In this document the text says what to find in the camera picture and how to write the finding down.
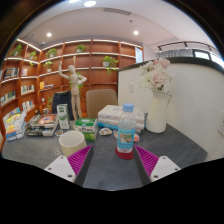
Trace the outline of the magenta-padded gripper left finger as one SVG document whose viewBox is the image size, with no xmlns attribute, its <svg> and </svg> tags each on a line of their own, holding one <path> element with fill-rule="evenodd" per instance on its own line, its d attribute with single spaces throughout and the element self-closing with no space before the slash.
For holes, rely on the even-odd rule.
<svg viewBox="0 0 224 224">
<path fill-rule="evenodd" d="M 89 145 L 68 157 L 59 156 L 45 168 L 45 171 L 82 186 L 93 154 L 93 146 Z"/>
</svg>

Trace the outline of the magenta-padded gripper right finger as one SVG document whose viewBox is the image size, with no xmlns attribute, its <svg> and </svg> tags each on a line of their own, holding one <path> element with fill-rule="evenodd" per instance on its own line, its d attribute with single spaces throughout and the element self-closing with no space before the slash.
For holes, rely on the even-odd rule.
<svg viewBox="0 0 224 224">
<path fill-rule="evenodd" d="M 180 170 L 180 167 L 167 156 L 158 157 L 139 146 L 134 147 L 133 155 L 143 185 L 147 185 Z"/>
</svg>

